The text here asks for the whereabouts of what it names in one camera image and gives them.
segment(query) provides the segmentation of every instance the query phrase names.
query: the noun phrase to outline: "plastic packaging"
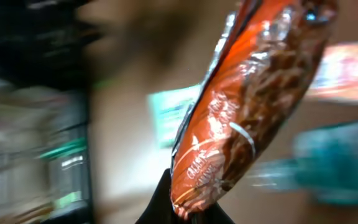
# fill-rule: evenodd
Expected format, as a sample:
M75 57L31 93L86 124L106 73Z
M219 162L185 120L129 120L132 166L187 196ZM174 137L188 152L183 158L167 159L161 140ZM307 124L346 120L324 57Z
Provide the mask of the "plastic packaging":
M247 177L274 192L306 189L320 202L358 205L358 121L302 133L293 150L293 159L261 163Z
M336 15L334 0L243 3L174 145L176 214L208 208L270 144L313 81Z
M358 42L326 49L308 97L358 103Z

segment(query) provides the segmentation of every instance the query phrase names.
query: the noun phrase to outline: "beige wall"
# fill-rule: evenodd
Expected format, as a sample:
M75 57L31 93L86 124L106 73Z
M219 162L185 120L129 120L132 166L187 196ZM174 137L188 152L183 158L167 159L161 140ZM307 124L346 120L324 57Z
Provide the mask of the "beige wall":
M109 9L117 10L123 4L100 2L103 7L94 5L92 10L104 18L117 16L109 14ZM341 16L334 41L358 40L358 1L342 0L341 4L347 17ZM146 97L201 80L224 18L233 8L234 1L213 0L204 4L195 28L178 49L173 66L156 67L149 63L147 54L140 55L115 74L107 88L94 93L92 159L100 223L134 223L143 212L162 171L170 163L170 152L157 150ZM354 118L358 118L356 107L304 103L261 161L289 155L291 137L300 130ZM245 179L220 201L236 223L261 224L299 223L307 212L307 203L303 193L266 194L249 187Z

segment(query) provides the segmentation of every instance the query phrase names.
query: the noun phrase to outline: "snack bag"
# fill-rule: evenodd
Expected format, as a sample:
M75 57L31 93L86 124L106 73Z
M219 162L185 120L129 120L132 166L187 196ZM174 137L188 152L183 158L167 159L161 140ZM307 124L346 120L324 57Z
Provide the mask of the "snack bag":
M208 208L270 144L307 91L336 0L244 1L173 149L177 215Z

